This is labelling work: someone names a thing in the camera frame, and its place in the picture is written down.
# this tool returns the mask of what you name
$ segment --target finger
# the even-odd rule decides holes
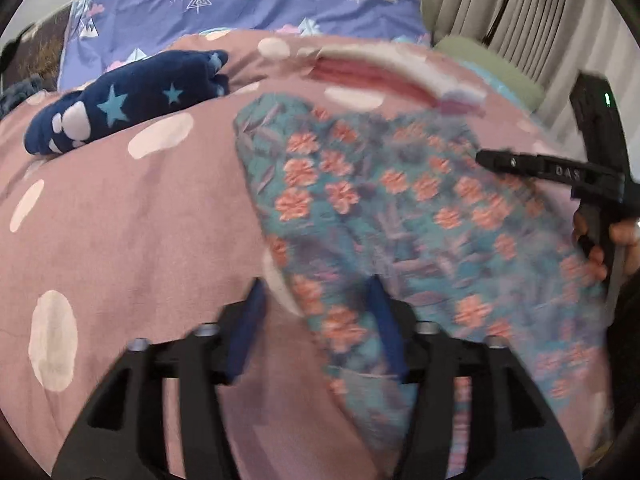
[[[592,262],[591,260],[588,261],[587,266],[590,275],[593,276],[597,281],[603,282],[607,279],[607,267]]]
[[[587,221],[584,219],[584,216],[582,216],[579,211],[576,211],[574,214],[574,228],[579,233],[580,236],[585,235],[589,232],[589,226],[587,225]]]
[[[625,274],[631,276],[640,269],[640,244],[629,246],[626,250]]]
[[[609,228],[611,241],[616,245],[635,245],[640,242],[636,220],[625,220]]]
[[[604,263],[604,251],[601,247],[594,247],[589,253],[589,260],[597,265],[602,265]]]

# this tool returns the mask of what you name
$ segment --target teal floral fabric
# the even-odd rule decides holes
[[[556,413],[571,401],[602,344],[600,289],[534,186],[475,163],[462,118],[332,116],[264,94],[235,129],[274,260],[324,350],[330,388],[373,449],[399,445],[415,396],[388,370],[364,310],[373,274],[453,336],[506,336]],[[468,390],[460,379],[462,431]]]

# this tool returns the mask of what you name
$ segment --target beige curtain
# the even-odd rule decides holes
[[[435,41],[447,34],[481,40],[502,0],[422,0]],[[510,0],[490,49],[547,92],[538,117],[564,154],[583,158],[569,105],[578,70],[609,78],[640,180],[640,49],[609,0]]]

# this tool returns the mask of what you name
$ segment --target paw print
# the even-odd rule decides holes
[[[62,115],[55,114],[51,120],[51,128],[54,134],[67,136],[74,148],[84,146],[85,141],[91,136],[91,124],[84,103],[78,101],[67,108]],[[49,142],[49,147],[51,151],[61,153],[53,138]]]

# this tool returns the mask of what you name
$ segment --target star print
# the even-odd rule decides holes
[[[211,54],[211,56],[209,57],[209,62],[213,65],[213,69],[216,71],[222,68],[222,60],[220,59],[220,56],[217,52]]]
[[[174,84],[171,83],[171,88],[168,90],[162,90],[162,93],[166,95],[167,99],[169,99],[169,104],[171,103],[180,103],[180,94],[182,94],[184,90],[178,90],[174,87]]]
[[[122,113],[122,104],[129,94],[116,95],[113,85],[109,90],[109,98],[98,105],[98,108],[107,114],[107,124],[111,128],[115,121],[129,121],[129,118]]]

